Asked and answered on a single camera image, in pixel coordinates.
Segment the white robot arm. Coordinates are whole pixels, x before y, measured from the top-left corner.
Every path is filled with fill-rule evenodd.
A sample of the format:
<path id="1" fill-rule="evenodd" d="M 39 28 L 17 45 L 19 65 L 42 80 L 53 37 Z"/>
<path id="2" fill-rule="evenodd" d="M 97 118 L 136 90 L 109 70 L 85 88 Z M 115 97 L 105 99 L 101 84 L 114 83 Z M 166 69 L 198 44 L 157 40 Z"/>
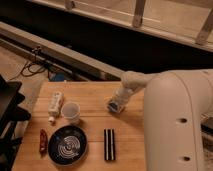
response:
<path id="1" fill-rule="evenodd" d="M 108 109 L 121 112 L 139 91 L 147 171 L 205 171 L 201 118 L 213 113 L 213 69 L 127 71 Z"/>

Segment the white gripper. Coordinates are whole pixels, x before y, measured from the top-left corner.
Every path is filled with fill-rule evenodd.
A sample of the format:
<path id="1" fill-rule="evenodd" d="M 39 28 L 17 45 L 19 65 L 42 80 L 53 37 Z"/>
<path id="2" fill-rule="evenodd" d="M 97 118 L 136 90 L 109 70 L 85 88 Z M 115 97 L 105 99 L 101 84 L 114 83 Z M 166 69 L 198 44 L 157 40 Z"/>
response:
<path id="1" fill-rule="evenodd" d="M 118 103 L 121 106 L 121 111 L 122 111 L 133 94 L 134 94 L 134 91 L 132 89 L 120 87 L 115 92 L 113 97 L 109 100 L 109 102 Z"/>

